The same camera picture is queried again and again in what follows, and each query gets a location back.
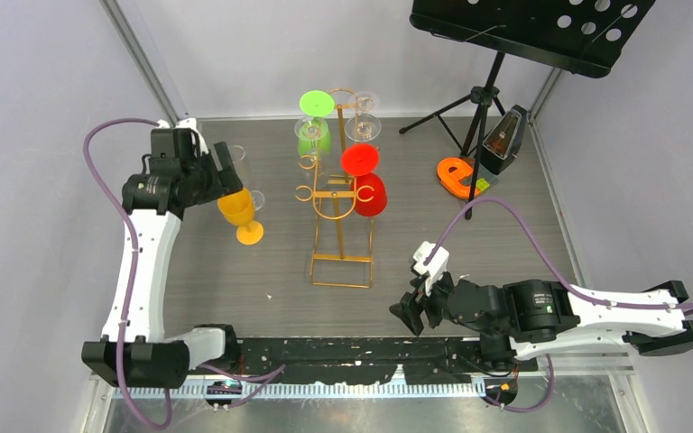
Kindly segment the yellow wine glass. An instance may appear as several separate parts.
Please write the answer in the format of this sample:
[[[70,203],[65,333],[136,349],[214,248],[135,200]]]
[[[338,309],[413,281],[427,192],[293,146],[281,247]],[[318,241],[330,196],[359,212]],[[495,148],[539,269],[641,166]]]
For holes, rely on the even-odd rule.
[[[240,244],[253,245],[262,240],[263,225],[255,219],[254,200],[248,189],[219,198],[217,207],[225,220],[236,227],[236,239]]]

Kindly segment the clear wine glass front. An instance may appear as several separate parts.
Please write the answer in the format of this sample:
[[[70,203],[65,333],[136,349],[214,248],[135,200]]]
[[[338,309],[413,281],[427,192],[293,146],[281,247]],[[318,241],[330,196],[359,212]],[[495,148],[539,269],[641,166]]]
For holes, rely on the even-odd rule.
[[[250,160],[244,147],[236,144],[228,145],[232,162],[239,179],[243,182],[246,189],[249,190],[254,203],[254,209],[259,211],[265,204],[265,196],[261,190],[257,188],[256,178],[252,172]]]

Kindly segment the gold wire glass rack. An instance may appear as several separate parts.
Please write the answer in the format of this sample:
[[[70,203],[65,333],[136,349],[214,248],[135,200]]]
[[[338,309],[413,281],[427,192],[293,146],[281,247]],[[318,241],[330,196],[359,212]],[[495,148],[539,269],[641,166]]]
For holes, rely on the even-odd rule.
[[[331,154],[300,157],[299,167],[304,176],[302,184],[296,187],[296,199],[307,203],[314,211],[314,241],[310,255],[310,283],[320,287],[339,287],[349,289],[369,289],[374,283],[374,218],[367,218],[367,252],[351,254],[347,251],[347,236],[344,222],[355,213],[356,188],[352,186],[353,177],[348,175],[340,164],[346,149],[354,144],[346,138],[345,121],[357,114],[348,102],[357,91],[348,88],[335,88],[329,93],[336,104],[335,110],[326,117],[331,133]],[[323,281],[317,278],[320,264],[364,265],[364,282]]]

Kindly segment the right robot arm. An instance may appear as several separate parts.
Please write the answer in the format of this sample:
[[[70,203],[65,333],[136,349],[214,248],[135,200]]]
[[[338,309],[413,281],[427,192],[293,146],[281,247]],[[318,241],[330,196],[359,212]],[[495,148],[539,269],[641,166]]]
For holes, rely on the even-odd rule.
[[[449,272],[389,307],[415,336],[447,320],[478,335],[472,365],[505,372],[542,355],[632,347],[641,356],[680,355],[693,349],[693,320],[680,309],[688,296],[680,281],[638,293],[644,309],[620,309],[581,299],[557,281],[478,285]]]

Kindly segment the green wine glass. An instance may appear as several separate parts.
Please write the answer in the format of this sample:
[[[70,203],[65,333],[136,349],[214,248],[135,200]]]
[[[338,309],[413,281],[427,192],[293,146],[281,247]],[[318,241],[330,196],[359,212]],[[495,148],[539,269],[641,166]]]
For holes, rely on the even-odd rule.
[[[310,90],[300,97],[299,105],[304,113],[294,126],[299,156],[330,155],[331,133],[326,117],[336,108],[333,97],[322,90]]]

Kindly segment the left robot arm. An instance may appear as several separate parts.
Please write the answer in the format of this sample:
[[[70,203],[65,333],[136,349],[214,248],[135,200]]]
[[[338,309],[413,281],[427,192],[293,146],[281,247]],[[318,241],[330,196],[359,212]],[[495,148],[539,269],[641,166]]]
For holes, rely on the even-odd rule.
[[[187,208],[228,198],[242,183],[226,143],[215,159],[193,126],[151,131],[145,169],[129,177],[113,198],[124,218],[124,251],[113,306],[97,341],[81,360],[108,384],[123,388],[178,389],[189,372],[208,363],[231,373],[241,359],[234,328],[198,325],[166,337],[163,302],[171,253]]]

